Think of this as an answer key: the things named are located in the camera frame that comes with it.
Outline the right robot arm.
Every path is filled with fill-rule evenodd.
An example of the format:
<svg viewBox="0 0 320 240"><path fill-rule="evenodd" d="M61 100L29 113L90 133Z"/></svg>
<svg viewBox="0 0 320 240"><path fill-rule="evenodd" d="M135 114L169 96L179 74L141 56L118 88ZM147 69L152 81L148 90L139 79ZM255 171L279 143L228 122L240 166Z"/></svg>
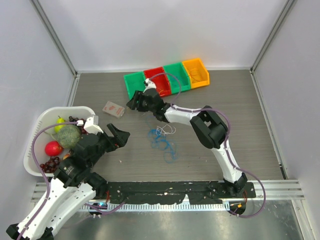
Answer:
<svg viewBox="0 0 320 240"><path fill-rule="evenodd" d="M217 159L222 170L226 193L233 198L243 193L248 179L230 148L230 130L216 110L210 106L191 109L164 102L153 88L145 91L137 90L126 106L139 112L151 112L161 122L192 127L199 142L210 149Z"/></svg>

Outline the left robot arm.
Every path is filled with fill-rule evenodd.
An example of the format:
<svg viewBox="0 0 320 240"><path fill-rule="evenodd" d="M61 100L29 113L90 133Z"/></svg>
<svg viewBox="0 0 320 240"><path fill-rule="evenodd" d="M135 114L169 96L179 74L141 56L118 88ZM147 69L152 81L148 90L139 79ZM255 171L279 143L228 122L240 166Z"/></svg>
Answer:
<svg viewBox="0 0 320 240"><path fill-rule="evenodd" d="M106 195L108 182L91 169L105 153L124 147L130 137L111 123L107 127L112 136L94 125L80 137L72 155L45 181L46 191L28 216L7 228L11 239L52 240L80 207Z"/></svg>

